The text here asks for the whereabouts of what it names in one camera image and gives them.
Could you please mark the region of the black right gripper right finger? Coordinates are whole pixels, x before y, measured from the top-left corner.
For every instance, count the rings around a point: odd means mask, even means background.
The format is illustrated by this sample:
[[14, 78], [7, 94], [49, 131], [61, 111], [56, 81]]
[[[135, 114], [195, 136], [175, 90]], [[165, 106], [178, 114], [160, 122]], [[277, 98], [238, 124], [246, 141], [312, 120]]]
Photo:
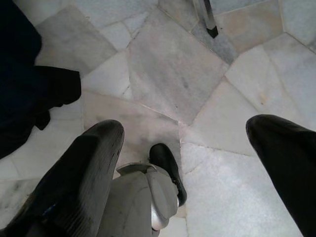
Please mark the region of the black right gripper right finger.
[[246, 122], [248, 140], [305, 237], [316, 235], [316, 133], [274, 115]]

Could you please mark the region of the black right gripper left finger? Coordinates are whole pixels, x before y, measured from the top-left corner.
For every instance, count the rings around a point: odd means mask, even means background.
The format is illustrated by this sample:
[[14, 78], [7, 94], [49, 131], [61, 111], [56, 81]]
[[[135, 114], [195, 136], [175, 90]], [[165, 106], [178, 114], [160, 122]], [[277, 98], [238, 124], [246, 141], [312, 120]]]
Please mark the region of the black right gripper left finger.
[[5, 227], [5, 236], [28, 236], [35, 224], [47, 237], [96, 236], [123, 141], [124, 128], [116, 120], [78, 136]]

